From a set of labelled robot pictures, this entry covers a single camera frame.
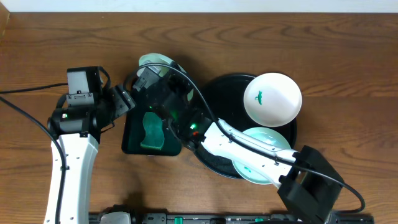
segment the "light green plate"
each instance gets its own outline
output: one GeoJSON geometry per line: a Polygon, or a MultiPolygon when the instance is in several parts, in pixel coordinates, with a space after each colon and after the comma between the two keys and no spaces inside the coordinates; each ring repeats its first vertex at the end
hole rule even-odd
{"type": "MultiPolygon", "coordinates": [[[[282,149],[290,149],[290,144],[287,142],[287,140],[277,131],[274,131],[272,129],[258,127],[247,129],[243,133],[267,144],[281,147],[282,149]]],[[[240,162],[232,161],[232,164],[234,165],[238,174],[246,180],[255,184],[271,184],[268,179],[266,179],[256,171],[244,166],[240,162]]]]}

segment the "green sticker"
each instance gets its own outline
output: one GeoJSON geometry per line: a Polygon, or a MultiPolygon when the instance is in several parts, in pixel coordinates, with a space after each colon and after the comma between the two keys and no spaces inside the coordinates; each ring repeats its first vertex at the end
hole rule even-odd
{"type": "Polygon", "coordinates": [[[258,100],[258,101],[259,101],[259,104],[262,105],[261,99],[262,99],[262,91],[259,91],[259,95],[256,96],[254,100],[258,100]]]}

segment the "white wall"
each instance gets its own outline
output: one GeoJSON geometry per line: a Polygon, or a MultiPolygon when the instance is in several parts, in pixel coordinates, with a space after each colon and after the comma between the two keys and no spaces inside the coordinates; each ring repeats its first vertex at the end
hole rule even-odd
{"type": "Polygon", "coordinates": [[[0,0],[10,12],[398,12],[398,0],[0,0]]]}

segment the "white arm tube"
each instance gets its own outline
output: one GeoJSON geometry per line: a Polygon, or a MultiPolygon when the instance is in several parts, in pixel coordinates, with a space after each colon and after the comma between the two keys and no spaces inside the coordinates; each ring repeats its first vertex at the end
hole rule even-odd
{"type": "MultiPolygon", "coordinates": [[[[242,132],[232,128],[225,121],[220,119],[221,126],[230,134],[232,134],[237,140],[267,153],[271,156],[277,156],[281,159],[285,159],[289,162],[294,162],[295,158],[292,156],[296,151],[293,149],[281,149],[279,147],[271,146],[270,144],[259,141],[252,138],[242,132]]],[[[291,166],[275,163],[275,161],[268,159],[264,156],[260,156],[255,152],[251,152],[235,142],[232,142],[226,137],[216,123],[211,124],[210,128],[205,133],[205,141],[202,142],[203,147],[215,156],[225,157],[232,161],[237,161],[244,164],[246,167],[258,172],[277,188],[280,187],[279,177],[281,175],[287,175],[291,166]]]]}
{"type": "MultiPolygon", "coordinates": [[[[95,156],[98,152],[98,141],[92,136],[81,138],[80,134],[64,134],[58,143],[65,153],[67,169],[61,204],[61,223],[88,224],[90,205],[91,173],[95,156]]],[[[53,166],[47,213],[44,223],[54,223],[58,191],[61,179],[61,159],[55,144],[51,144],[53,166]]]]}

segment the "black round tray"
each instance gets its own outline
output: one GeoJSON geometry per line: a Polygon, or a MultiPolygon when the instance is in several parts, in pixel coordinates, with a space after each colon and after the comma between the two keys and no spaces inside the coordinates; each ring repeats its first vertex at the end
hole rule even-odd
{"type": "MultiPolygon", "coordinates": [[[[261,127],[249,117],[243,106],[244,91],[255,77],[255,75],[242,73],[225,75],[211,81],[201,90],[214,114],[239,131],[261,127]]],[[[294,147],[297,137],[296,119],[289,124],[271,129],[283,135],[290,146],[294,147]]],[[[217,174],[234,179],[242,178],[236,172],[231,160],[214,156],[203,147],[199,147],[194,153],[207,168],[217,174]]]]}

